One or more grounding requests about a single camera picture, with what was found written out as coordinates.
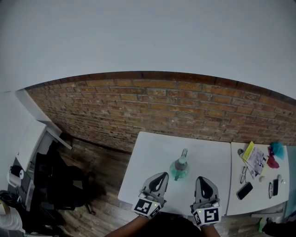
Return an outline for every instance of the white table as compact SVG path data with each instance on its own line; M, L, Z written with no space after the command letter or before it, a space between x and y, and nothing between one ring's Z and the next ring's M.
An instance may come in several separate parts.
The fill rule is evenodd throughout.
M211 180L219 191L222 214L226 212L230 188L230 143L172 137L140 132L126 170L118 199L134 203L145 180L161 172L169 172L173 161L188 149L189 174L174 181L170 176L163 212L191 215L190 205L195 197L195 184L199 176Z
M237 150L247 148L248 144L246 143L231 143L231 184L230 184L230 194L229 194L229 203L227 209L227 215L237 215L248 212L255 212L262 209L266 209L278 204L281 204L288 200L289 198L289 185L290 185L290 176L289 176L289 160L287 155L287 149L285 149L285 158L281 160L275 159L279 164L278 169L272 169L268 165L263 170L262 176L265 176L263 182L259 182L259 175L253 180L250 173L247 171L246 179L247 182L251 182L253 190L243 199L239 200L236 196L237 191L241 189L244 184L241 184L241 172L244 167L243 160L239 157ZM255 147L258 147L263 153L268 154L269 145L258 145L255 144ZM278 195L269 199L268 197L268 188L269 182L273 183L274 179L277 179L277 176L281 174L283 179L286 180L285 184L279 182L278 185Z
M49 142L41 143L42 140L47 140ZM27 128L27 131L25 132L25 135L22 139L22 144L16 155L18 162L21 164L24 171L27 171L30 162L34 159L34 156L37 153L37 150L41 150L45 153L40 153L46 154L49 145L53 140L59 141L70 150L72 149L71 146L69 146L66 142L60 139L60 137L45 124L37 120L33 120L31 122L31 124Z

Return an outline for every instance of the office chair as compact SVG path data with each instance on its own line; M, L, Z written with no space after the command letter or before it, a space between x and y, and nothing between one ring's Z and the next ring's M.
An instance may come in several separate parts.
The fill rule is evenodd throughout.
M47 155L37 153L34 185L46 193L46 202L42 203L45 209L75 210L85 205L95 215L87 202L89 177L94 177L94 173L85 176L80 168L67 166L56 150L50 150Z

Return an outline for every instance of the black device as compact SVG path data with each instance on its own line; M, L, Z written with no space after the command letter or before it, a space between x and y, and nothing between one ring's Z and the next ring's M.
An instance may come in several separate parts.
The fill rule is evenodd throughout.
M252 189L252 184L248 182L236 193L236 195L239 200L243 200Z
M278 194L278 180L273 180L273 196L277 196Z

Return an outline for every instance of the magazine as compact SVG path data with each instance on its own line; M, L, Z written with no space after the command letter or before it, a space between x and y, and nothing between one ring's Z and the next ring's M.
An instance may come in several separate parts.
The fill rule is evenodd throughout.
M259 175L262 173L268 160L268 156L255 147L253 142L250 142L242 158Z

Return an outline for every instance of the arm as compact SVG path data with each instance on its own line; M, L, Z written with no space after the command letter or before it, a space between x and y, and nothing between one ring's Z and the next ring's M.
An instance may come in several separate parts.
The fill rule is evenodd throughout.
M0 200L0 205L2 205L4 207L4 212L5 212L4 215L7 215L10 212L9 206L6 205L6 203L4 201L2 201L2 200Z
M149 222L148 218L145 217L137 217L131 222L127 223L123 227L111 232L105 237L131 237L134 236L137 232L139 232L147 223Z
M213 225L200 227L204 237L220 237Z

